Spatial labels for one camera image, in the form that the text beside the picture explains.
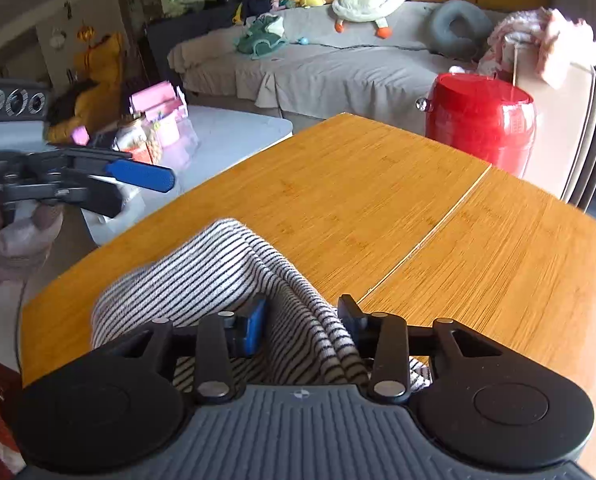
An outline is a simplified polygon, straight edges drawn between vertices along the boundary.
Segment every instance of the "hand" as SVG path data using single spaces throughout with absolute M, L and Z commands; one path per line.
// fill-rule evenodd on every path
M 28 218 L 4 226 L 0 211 L 0 282 L 28 280 L 44 265 L 62 227 L 63 206 L 40 204 Z

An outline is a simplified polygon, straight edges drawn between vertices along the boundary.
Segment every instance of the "white logo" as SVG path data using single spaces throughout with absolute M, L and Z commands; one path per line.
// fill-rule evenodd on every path
M 311 394 L 310 394 L 310 393 L 309 393 L 307 390 L 296 390 L 296 391 L 293 393 L 293 396 L 294 396 L 296 399 L 300 399 L 300 400 L 302 400 L 302 399 L 306 399 L 306 398 L 308 398 L 310 395 L 311 395 Z

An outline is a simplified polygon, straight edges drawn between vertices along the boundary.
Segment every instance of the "striped towel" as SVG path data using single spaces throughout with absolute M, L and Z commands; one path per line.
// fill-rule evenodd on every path
M 237 311 L 256 292 L 270 301 L 265 342 L 252 359 L 233 359 L 236 381 L 267 384 L 367 383 L 367 369 L 336 309 L 289 261 L 234 219 L 215 222 L 159 262 L 111 285 L 92 315 L 94 348 L 155 317 L 187 326 Z M 410 362 L 412 389 L 430 384 Z M 174 386 L 189 391 L 193 358 L 180 358 Z

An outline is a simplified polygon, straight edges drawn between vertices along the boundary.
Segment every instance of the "wooden table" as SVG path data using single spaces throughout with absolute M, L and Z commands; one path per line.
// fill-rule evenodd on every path
M 596 221 L 485 162 L 340 115 L 152 214 L 51 283 L 22 319 L 24 381 L 89 350 L 124 272 L 218 218 L 271 242 L 335 303 L 453 317 L 571 378 L 596 409 Z M 581 464 L 596 476 L 596 426 Z

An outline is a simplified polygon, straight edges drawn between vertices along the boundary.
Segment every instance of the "red bucket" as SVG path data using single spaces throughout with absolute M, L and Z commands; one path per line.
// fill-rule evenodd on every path
M 536 136 L 536 107 L 527 92 L 491 77 L 441 74 L 417 106 L 427 112 L 429 139 L 523 176 Z

